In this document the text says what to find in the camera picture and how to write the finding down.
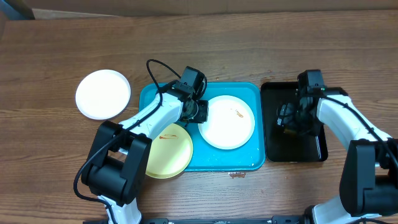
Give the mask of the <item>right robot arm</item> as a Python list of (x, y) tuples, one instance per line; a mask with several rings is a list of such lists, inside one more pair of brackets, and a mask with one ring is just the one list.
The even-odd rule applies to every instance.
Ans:
[(326, 86), (320, 70), (297, 81), (297, 102), (281, 107), (277, 125), (312, 136), (328, 126), (347, 150), (338, 196), (308, 207), (302, 223), (379, 223), (397, 214), (397, 140), (362, 115), (344, 89)]

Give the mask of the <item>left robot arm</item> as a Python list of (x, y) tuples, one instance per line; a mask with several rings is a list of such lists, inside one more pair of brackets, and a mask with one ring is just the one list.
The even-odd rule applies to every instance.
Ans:
[(158, 87), (151, 104), (123, 124), (103, 122), (75, 177), (95, 196), (89, 198), (74, 188), (76, 196), (102, 203), (107, 223), (140, 223), (142, 215), (135, 199), (146, 174), (152, 141), (177, 121), (204, 123), (208, 102), (202, 96), (206, 88), (206, 81), (174, 80)]

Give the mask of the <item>white plate with red stain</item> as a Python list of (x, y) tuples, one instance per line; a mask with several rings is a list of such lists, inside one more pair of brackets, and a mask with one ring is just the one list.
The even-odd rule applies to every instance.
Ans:
[(105, 120), (120, 114), (130, 97), (131, 86), (124, 75), (115, 70), (97, 70), (82, 79), (75, 103), (87, 118)]

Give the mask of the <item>yellow plate with stain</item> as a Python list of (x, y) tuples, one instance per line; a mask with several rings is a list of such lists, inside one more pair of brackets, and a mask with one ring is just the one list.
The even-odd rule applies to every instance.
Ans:
[(172, 123), (152, 142), (146, 175), (168, 179), (179, 175), (193, 156), (193, 142), (188, 132)]

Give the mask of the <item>yellow green sponge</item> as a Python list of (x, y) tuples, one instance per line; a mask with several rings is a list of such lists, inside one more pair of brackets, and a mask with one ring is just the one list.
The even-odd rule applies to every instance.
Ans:
[(291, 129), (291, 128), (285, 128), (284, 133), (289, 134), (291, 136), (299, 135), (299, 131), (297, 131), (296, 129)]

